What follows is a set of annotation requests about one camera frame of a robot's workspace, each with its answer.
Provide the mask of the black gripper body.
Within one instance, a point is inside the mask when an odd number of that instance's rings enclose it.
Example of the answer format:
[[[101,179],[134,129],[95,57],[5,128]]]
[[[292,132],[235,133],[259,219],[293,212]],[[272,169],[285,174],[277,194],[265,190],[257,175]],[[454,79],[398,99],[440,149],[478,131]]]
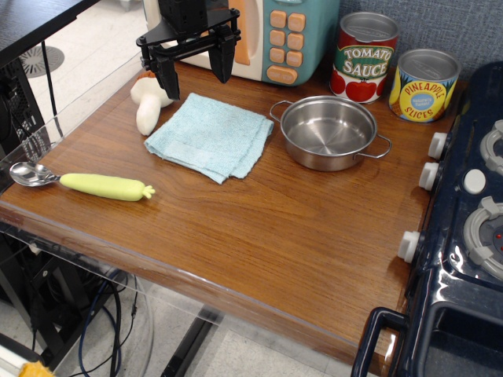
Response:
[[[153,48],[166,42],[178,45],[167,55],[174,59],[207,51],[212,57],[233,59],[240,29],[235,8],[209,9],[205,1],[158,1],[160,22],[137,40],[144,59],[152,59]]]

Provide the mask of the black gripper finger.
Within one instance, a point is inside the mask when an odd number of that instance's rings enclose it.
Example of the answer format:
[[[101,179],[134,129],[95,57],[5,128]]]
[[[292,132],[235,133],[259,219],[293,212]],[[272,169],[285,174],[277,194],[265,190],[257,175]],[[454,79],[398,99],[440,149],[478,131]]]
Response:
[[[167,96],[172,100],[179,100],[180,89],[174,61],[168,57],[154,57],[151,59],[150,70],[155,74]]]
[[[208,50],[211,70],[221,83],[226,83],[232,75],[235,46],[235,38],[229,36],[219,38]]]

